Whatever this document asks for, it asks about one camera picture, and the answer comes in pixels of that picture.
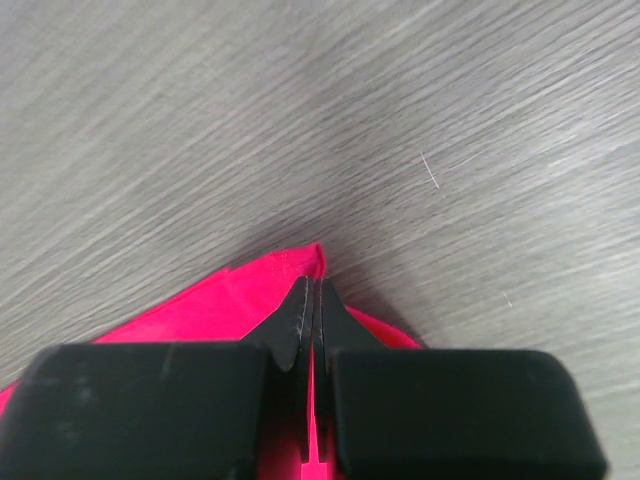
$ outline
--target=clamp jaw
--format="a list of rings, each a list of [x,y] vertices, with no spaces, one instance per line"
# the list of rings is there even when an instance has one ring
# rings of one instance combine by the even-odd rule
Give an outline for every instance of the clamp jaw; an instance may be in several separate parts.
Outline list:
[[[0,423],[0,479],[299,478],[310,415],[330,478],[601,480],[607,470],[552,356],[391,350],[329,280],[301,277],[238,342],[42,352]]]

